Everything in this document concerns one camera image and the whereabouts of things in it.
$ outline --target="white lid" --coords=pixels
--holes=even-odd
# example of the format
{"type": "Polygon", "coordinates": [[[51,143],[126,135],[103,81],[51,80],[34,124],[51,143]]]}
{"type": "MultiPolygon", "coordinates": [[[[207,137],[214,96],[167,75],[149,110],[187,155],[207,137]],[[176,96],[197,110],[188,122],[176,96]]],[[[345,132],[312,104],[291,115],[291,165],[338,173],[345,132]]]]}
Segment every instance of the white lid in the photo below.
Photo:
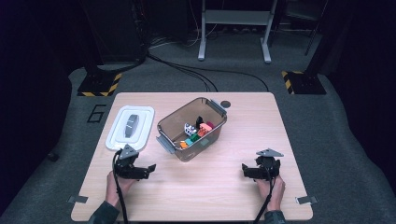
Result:
{"type": "Polygon", "coordinates": [[[111,126],[106,147],[112,150],[120,150],[128,144],[136,151],[143,150],[148,141],[153,120],[154,109],[150,106],[123,106],[111,126]],[[125,127],[131,115],[138,116],[138,123],[134,134],[131,137],[125,137],[125,127]]]}

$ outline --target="gray carpet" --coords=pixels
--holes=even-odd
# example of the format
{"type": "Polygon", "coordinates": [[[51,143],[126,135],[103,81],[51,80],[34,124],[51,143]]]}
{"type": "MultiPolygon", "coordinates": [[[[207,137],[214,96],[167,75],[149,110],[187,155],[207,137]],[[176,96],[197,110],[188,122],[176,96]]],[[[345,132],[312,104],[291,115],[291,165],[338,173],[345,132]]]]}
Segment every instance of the gray carpet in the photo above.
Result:
{"type": "MultiPolygon", "coordinates": [[[[149,51],[172,63],[245,72],[266,83],[276,97],[307,194],[319,199],[319,203],[312,205],[313,218],[304,223],[396,223],[396,200],[389,183],[348,129],[343,104],[330,81],[319,75],[326,95],[289,95],[286,90],[281,71],[304,71],[319,37],[310,54],[304,56],[306,36],[279,33],[270,48],[271,64],[263,62],[260,37],[226,35],[208,40],[204,62],[197,61],[199,43],[191,47],[168,44],[149,51]]],[[[118,67],[122,64],[104,66],[118,67]]],[[[202,74],[219,91],[266,91],[254,77],[221,72],[202,74]]],[[[72,101],[63,134],[54,149],[60,159],[42,162],[1,216],[0,223],[74,223],[70,217],[73,204],[67,200],[79,192],[118,92],[205,91],[199,79],[150,59],[123,73],[116,92],[108,97],[77,96],[85,77],[83,69],[69,77],[73,83],[72,101]],[[104,116],[100,122],[87,123],[96,105],[105,105],[97,107],[104,116]]]]}

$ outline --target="container lid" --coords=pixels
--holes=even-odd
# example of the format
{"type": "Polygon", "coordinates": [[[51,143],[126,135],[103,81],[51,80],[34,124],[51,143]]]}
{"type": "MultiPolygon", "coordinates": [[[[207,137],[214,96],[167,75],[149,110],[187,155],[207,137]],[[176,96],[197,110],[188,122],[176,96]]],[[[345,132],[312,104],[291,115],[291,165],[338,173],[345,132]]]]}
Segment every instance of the container lid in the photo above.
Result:
{"type": "Polygon", "coordinates": [[[136,151],[146,146],[154,120],[154,109],[150,106],[123,106],[114,120],[107,136],[106,147],[120,150],[126,144],[136,151]]]}

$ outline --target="chair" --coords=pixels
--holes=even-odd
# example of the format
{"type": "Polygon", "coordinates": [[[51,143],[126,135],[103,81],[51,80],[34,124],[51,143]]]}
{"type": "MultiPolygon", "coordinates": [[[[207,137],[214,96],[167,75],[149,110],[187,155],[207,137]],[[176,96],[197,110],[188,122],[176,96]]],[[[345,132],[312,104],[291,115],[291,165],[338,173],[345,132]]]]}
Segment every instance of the chair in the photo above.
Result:
{"type": "Polygon", "coordinates": [[[329,0],[285,0],[283,8],[281,8],[280,18],[276,22],[276,26],[272,35],[272,42],[274,41],[276,30],[280,24],[282,18],[287,19],[291,22],[297,21],[299,23],[306,24],[312,27],[311,37],[308,48],[306,49],[305,55],[308,54],[311,48],[312,42],[314,41],[317,33],[320,21],[326,10],[326,6],[329,0]]]}

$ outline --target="person's right hand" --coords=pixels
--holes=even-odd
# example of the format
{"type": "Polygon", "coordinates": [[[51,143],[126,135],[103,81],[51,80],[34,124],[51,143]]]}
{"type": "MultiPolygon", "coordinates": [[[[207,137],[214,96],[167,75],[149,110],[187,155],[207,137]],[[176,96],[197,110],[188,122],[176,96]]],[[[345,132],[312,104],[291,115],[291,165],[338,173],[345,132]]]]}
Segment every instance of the person's right hand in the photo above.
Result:
{"type": "MultiPolygon", "coordinates": [[[[255,179],[257,186],[259,187],[260,195],[265,200],[270,193],[270,182],[263,179],[255,179]]],[[[279,175],[275,178],[275,184],[272,192],[271,201],[267,205],[267,211],[280,211],[280,204],[283,199],[283,193],[285,192],[286,183],[279,175]]]]}

